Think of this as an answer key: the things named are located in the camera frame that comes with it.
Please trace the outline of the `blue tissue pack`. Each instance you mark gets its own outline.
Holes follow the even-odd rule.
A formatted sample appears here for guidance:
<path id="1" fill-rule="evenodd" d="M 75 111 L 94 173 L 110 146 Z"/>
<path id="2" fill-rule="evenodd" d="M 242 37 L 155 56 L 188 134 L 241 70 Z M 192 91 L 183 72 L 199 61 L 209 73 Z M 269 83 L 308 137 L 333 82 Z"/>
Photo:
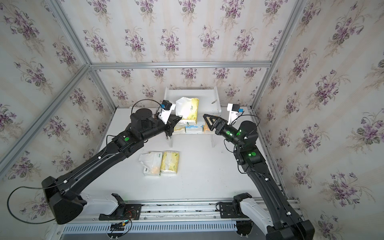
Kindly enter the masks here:
<path id="1" fill-rule="evenodd" d="M 204 132 L 204 123 L 197 122 L 196 124 L 193 123 L 187 123 L 185 126 L 185 132 L 186 134 L 200 134 Z"/>

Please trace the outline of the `white two-tier shelf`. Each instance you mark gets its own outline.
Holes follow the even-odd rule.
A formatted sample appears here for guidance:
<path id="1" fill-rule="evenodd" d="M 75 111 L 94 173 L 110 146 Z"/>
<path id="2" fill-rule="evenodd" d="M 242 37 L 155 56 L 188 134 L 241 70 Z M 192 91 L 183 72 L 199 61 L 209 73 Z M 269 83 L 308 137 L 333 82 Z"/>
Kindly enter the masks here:
<path id="1" fill-rule="evenodd" d="M 211 134 L 204 130 L 203 115 L 220 116 L 222 113 L 218 89 L 176 89 L 165 90 L 165 100 L 173 104 L 172 113 L 182 120 L 175 127 L 173 135 Z"/>

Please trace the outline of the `white tissue pack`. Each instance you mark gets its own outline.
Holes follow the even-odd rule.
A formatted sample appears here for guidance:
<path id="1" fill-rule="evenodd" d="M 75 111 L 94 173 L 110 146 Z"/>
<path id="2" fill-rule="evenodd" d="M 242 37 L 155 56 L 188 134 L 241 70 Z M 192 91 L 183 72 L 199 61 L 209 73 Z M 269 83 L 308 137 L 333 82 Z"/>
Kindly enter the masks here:
<path id="1" fill-rule="evenodd" d="M 143 165 L 145 176 L 159 177 L 161 175 L 162 152 L 148 152 L 141 154 L 139 162 Z"/>

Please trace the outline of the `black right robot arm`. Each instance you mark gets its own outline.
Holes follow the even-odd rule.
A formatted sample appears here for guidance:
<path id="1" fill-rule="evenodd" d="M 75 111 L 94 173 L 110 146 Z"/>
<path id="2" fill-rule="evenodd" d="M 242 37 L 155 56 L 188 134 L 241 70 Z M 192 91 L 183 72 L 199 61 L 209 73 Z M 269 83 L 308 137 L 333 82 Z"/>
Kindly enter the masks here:
<path id="1" fill-rule="evenodd" d="M 233 154 L 238 166 L 253 181 L 267 207 L 264 210 L 251 195 L 244 193 L 234 197 L 234 211 L 248 217 L 267 240 L 312 240 L 315 235 L 313 224 L 303 220 L 285 198 L 256 146 L 257 124 L 243 121 L 236 129 L 221 117 L 204 114 L 203 118 L 211 131 L 234 145 Z"/>

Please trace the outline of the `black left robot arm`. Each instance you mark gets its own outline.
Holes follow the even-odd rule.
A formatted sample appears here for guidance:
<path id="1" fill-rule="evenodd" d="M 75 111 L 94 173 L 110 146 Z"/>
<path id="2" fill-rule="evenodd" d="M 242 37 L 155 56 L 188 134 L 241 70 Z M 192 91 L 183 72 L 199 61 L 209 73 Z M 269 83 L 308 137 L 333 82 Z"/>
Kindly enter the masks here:
<path id="1" fill-rule="evenodd" d="M 172 136 L 174 127 L 182 118 L 172 114 L 176 105 L 168 100 L 160 103 L 159 107 L 161 111 L 155 114 L 147 108 L 132 111 L 126 129 L 113 136 L 100 152 L 74 170 L 42 181 L 40 189 L 57 224 L 67 224 L 81 214 L 87 205 L 81 192 L 104 172 L 143 148 L 150 138 L 161 133 Z"/>

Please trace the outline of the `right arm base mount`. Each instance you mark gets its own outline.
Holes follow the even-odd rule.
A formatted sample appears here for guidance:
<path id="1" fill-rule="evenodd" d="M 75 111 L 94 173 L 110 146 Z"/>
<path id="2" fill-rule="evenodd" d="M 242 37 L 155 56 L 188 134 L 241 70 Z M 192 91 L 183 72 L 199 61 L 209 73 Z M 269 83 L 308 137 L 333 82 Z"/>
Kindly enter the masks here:
<path id="1" fill-rule="evenodd" d="M 252 198 L 249 193 L 242 193 L 233 197 L 231 202 L 217 202 L 215 207 L 221 219 L 247 218 L 241 211 L 240 203 L 244 199 Z"/>

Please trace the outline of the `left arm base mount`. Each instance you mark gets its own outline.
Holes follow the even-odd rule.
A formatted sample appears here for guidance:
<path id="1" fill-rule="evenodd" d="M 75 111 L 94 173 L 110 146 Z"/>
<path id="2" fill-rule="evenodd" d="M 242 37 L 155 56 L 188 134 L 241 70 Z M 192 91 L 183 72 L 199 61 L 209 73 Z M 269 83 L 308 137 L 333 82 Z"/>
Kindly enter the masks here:
<path id="1" fill-rule="evenodd" d="M 140 218 L 142 204 L 127 204 L 120 195 L 112 193 L 117 206 L 110 214 L 100 214 L 99 221 L 138 220 Z"/>

